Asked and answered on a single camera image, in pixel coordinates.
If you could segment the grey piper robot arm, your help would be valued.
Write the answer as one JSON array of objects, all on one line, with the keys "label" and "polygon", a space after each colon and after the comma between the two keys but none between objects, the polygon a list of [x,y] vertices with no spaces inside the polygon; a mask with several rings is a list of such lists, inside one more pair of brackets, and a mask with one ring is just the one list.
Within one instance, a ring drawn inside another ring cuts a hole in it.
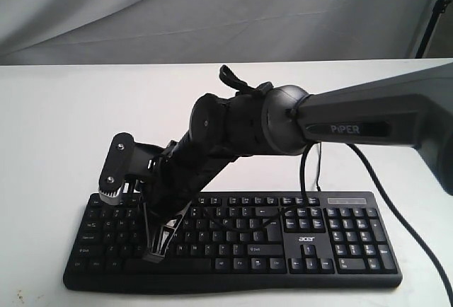
[{"label": "grey piper robot arm", "polygon": [[148,261],[160,262],[194,197],[229,163],[255,155],[306,155],[313,144],[414,148],[452,192],[452,65],[327,93],[264,83],[251,88],[222,66],[234,97],[200,97],[188,131],[149,162],[144,180]]}]

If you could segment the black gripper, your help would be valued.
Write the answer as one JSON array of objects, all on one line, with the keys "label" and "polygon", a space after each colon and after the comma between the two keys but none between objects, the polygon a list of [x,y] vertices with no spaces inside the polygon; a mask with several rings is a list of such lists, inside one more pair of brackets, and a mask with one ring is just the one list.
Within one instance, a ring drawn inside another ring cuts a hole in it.
[{"label": "black gripper", "polygon": [[238,156],[216,146],[181,139],[156,159],[143,180],[142,213],[146,232],[143,260],[160,263],[197,194]]}]

